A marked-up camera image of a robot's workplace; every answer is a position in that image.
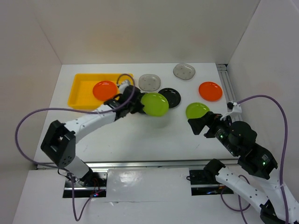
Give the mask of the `green plate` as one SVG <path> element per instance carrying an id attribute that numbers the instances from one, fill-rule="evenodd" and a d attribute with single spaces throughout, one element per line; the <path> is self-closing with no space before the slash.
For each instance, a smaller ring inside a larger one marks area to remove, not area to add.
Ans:
<path id="1" fill-rule="evenodd" d="M 185 114 L 188 119 L 196 119 L 196 118 L 201 118 L 209 111 L 210 111 L 209 107 L 206 106 L 205 104 L 194 102 L 189 104 L 186 107 Z"/>
<path id="2" fill-rule="evenodd" d="M 169 110 L 168 100 L 160 93 L 146 93 L 141 98 L 143 111 L 154 117 L 162 117 Z"/>

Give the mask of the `green plate front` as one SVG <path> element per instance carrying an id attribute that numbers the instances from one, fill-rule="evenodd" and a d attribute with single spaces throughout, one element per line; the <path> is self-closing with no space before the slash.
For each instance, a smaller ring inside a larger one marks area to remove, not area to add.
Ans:
<path id="1" fill-rule="evenodd" d="M 168 100 L 160 93 L 146 93 L 141 98 L 143 111 L 154 117 L 162 117 L 169 110 Z"/>

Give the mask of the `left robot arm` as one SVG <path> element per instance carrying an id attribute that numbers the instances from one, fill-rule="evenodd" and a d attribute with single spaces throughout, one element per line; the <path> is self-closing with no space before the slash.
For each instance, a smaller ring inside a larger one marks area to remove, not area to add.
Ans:
<path id="1" fill-rule="evenodd" d="M 77 119 L 62 123 L 53 121 L 41 143 L 41 150 L 59 169 L 70 172 L 81 186 L 91 185 L 98 176 L 76 156 L 76 144 L 104 125 L 111 124 L 128 113 L 142 111 L 141 98 L 145 94 L 132 85 L 121 85 L 121 93 L 105 101 L 100 107 Z"/>

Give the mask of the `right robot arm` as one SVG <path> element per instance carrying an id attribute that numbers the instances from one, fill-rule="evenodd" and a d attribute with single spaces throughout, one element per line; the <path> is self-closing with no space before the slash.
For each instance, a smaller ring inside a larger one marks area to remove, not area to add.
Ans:
<path id="1" fill-rule="evenodd" d="M 265 224 L 297 224 L 299 204 L 288 187 L 280 183 L 278 163 L 271 152 L 256 143 L 257 133 L 243 121 L 222 119 L 221 114 L 207 112 L 201 118 L 188 119 L 195 135 L 204 127 L 206 138 L 216 138 L 234 157 L 238 165 L 259 182 L 263 191 L 249 185 L 217 159 L 204 167 L 204 178 L 209 183 L 221 183 L 259 212 Z"/>

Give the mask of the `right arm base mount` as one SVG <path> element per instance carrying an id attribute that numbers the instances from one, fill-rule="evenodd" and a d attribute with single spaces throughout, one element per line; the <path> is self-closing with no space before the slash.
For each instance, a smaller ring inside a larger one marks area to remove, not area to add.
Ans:
<path id="1" fill-rule="evenodd" d="M 233 191 L 215 180 L 209 180 L 204 170 L 189 170 L 186 179 L 191 184 L 192 196 L 233 194 Z"/>

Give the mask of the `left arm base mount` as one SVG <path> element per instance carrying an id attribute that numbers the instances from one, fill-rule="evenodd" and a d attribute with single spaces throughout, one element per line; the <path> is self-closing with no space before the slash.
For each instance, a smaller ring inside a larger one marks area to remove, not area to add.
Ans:
<path id="1" fill-rule="evenodd" d="M 57 173 L 65 178 L 63 198 L 72 198 L 72 181 L 70 175 L 61 169 Z M 75 198 L 104 198 L 107 195 L 107 170 L 95 170 L 93 172 L 94 177 L 84 183 L 78 178 L 75 178 L 74 185 L 74 197 Z"/>

